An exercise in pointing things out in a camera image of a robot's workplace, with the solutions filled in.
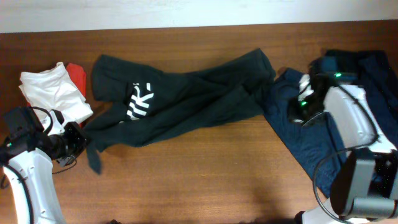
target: white t-shirt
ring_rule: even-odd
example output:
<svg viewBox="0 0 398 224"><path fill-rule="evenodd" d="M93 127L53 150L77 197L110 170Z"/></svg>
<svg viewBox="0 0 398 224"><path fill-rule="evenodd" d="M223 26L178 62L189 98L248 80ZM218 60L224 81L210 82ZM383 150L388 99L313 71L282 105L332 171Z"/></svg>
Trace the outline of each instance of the white t-shirt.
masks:
<svg viewBox="0 0 398 224"><path fill-rule="evenodd" d="M19 88L26 100L32 106L50 110L59 110L65 121L83 122L93 111L86 98L80 93L76 85L70 80L69 74L62 62L51 70L40 73L22 72L22 85ZM35 110L40 120L47 116Z"/></svg>

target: table surface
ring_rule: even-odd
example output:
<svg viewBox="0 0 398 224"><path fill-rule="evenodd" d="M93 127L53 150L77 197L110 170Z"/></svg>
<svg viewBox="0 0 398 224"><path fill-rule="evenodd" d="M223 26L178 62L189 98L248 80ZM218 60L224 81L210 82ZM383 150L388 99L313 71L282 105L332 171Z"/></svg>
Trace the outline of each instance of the table surface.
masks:
<svg viewBox="0 0 398 224"><path fill-rule="evenodd" d="M41 72L57 62L85 69L87 102L98 114L109 107L93 99L90 82L101 54L189 72L260 47L280 74L286 67L306 72L325 49L381 49L398 71L397 40L398 21L0 34L0 113L25 105L22 71ZM1 121L0 137L6 134ZM141 148L116 145L101 160L101 175L83 153L75 168L53 177L68 223L266 221L317 205L311 180L263 116ZM0 191L0 205L1 223L16 223L11 188Z"/></svg>

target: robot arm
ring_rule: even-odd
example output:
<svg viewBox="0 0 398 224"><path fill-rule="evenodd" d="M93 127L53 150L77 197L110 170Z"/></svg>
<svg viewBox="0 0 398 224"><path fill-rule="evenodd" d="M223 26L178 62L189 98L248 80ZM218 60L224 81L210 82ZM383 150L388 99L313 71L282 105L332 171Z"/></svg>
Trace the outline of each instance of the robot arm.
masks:
<svg viewBox="0 0 398 224"><path fill-rule="evenodd" d="M4 173L10 181L18 223L65 223L52 180L52 161L40 149L23 152L9 161L20 178L9 168Z"/></svg>
<svg viewBox="0 0 398 224"><path fill-rule="evenodd" d="M63 134L47 135L31 108L4 115L11 135L0 147L0 164L10 181L19 224L65 223L52 179L52 160L75 162L88 138L75 122Z"/></svg>
<svg viewBox="0 0 398 224"><path fill-rule="evenodd" d="M299 96L289 101L289 115L294 122L308 124L330 113L345 148L353 149L323 204L342 221L318 207L299 213L296 222L367 223L394 218L398 216L398 151L377 124L365 91L356 85L339 85L336 78L330 74L304 75Z"/></svg>

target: red fabric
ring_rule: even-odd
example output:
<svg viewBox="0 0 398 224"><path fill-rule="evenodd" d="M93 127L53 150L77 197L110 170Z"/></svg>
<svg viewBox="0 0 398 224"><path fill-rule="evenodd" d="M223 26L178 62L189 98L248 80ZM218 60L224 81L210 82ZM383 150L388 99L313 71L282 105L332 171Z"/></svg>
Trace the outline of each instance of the red fabric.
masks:
<svg viewBox="0 0 398 224"><path fill-rule="evenodd" d="M86 97L86 73L80 65L69 63L67 66L70 80L80 90L80 93Z"/></svg>

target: black cable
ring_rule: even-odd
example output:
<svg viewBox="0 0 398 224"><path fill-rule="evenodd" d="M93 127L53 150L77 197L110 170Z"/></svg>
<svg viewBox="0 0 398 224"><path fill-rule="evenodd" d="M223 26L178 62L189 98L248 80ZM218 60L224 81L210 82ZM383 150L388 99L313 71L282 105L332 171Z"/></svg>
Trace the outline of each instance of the black cable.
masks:
<svg viewBox="0 0 398 224"><path fill-rule="evenodd" d="M35 110L42 111L42 112L46 113L46 114L50 117L50 126L48 126L48 128L47 128L46 130L43 131L44 134L49 134L49 132L50 132L51 129L52 129L52 125L53 125L53 121L52 121L51 114L50 114L47 110L45 110L45 109L43 109L43 108L39 108L39 107L37 107L37 106L31 106L30 108L35 109Z"/></svg>
<svg viewBox="0 0 398 224"><path fill-rule="evenodd" d="M67 171L67 170L69 170L69 169L74 168L74 167L77 165L77 159L76 159L75 156L73 156L73 155L71 155L71 156L72 156L72 158L73 158L73 161L75 162L73 165L71 165L70 167L68 167L68 168L66 168L66 169L63 169L63 170L54 172L54 173L52 173L52 174L60 174L60 173L62 173L62 172L65 172L65 171Z"/></svg>
<svg viewBox="0 0 398 224"><path fill-rule="evenodd" d="M340 151L335 152L332 155L329 155L328 157L322 159L318 165L315 167L315 171L314 171L314 175L313 175L313 180L312 180L312 188L313 188L313 193L315 194L315 199L317 200L320 208L332 219L334 219L335 221L341 222L341 223L345 223L345 224L352 224L349 221L346 220L342 220L339 217L334 216L331 212L329 212L329 210L323 205L323 203L321 202L319 195L318 195L318 191L317 191L317 174L319 171L319 168L329 159L338 156L344 152L349 152L349 151L353 151L356 149L360 149L362 147L368 147L373 145L378 139L379 139L379 135L377 133L377 128L376 125L373 123L373 120L371 119L370 115L368 114L368 112L365 110L365 108L362 106L362 104L358 101L357 98L355 98L353 95L351 95L346 89L344 89L343 87L341 87L340 85L337 85L337 87L343 91L346 95L348 95L354 102L356 105L358 105L358 107L360 108L360 110L363 112L363 114L365 115L366 119L369 121L369 123L372 126L373 129L373 133L374 133L374 137L372 138L372 140L369 143L366 144L362 144L362 145L358 145L358 146L354 146L354 147L349 147Z"/></svg>
<svg viewBox="0 0 398 224"><path fill-rule="evenodd" d="M335 139L334 139L334 137L333 137L333 135L332 135L332 133L331 133L331 131L330 131L329 122L330 122L329 116L325 116L326 130L328 131L328 135L329 135L331 144L332 144L332 146L333 146L333 149L334 149L335 151L337 151L336 142L335 142ZM342 166L342 165L343 165L343 161L341 160L341 157L338 156L337 159L338 159L340 165Z"/></svg>
<svg viewBox="0 0 398 224"><path fill-rule="evenodd" d="M22 184L22 187L24 188L24 191L25 191L27 208L28 208L28 211L29 211L29 223L30 224L34 224L32 200L30 199L29 189L27 188L27 185L25 183L25 179L23 178L23 176L21 176L20 173L18 173L18 171L16 171L10 165L8 165L8 164L0 164L0 165L2 165L3 167L11 170L18 177L18 180Z"/></svg>
<svg viewBox="0 0 398 224"><path fill-rule="evenodd" d="M4 190L4 189L7 189L7 188L8 188L9 182L7 183L7 185L4 185L4 184L6 183L6 180L7 180L7 176L4 174L4 175L2 176L1 184L0 184L0 189L1 189L1 190Z"/></svg>
<svg viewBox="0 0 398 224"><path fill-rule="evenodd" d="M289 98L282 98L282 97L279 97L279 92L280 92L281 89L283 89L283 87L292 87L292 88L295 88L295 89L299 88L297 85L290 84L290 83L285 83L284 85L280 86L280 87L276 90L276 98L277 98L277 100L290 100L290 99L292 99L292 98L298 97L298 96L300 96L301 94L303 94L304 91L305 91L309 86L310 86L310 84L307 84L307 85L304 87L304 89L303 89L302 91L300 91L300 92L299 92L297 95L295 95L295 96L291 96L291 97L289 97Z"/></svg>
<svg viewBox="0 0 398 224"><path fill-rule="evenodd" d="M317 117L319 117L319 116L321 116L321 115L323 115L323 114L325 114L325 112L321 112L321 113L316 114L315 116L313 116L312 118L310 118L308 121L306 121L306 122L304 122L303 124L301 124L301 126L305 127L310 121L314 120L315 118L317 118Z"/></svg>

